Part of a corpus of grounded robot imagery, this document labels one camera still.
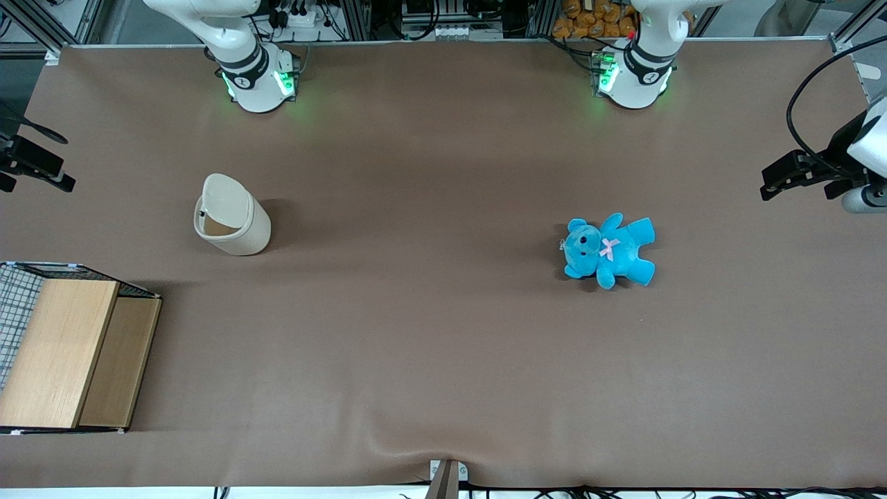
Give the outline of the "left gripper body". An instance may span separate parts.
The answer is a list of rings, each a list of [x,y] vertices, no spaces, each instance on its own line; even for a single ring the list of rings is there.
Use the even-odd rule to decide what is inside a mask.
[[[868,110],[846,123],[830,139],[826,158],[839,170],[858,179],[886,177],[886,98],[869,103]]]

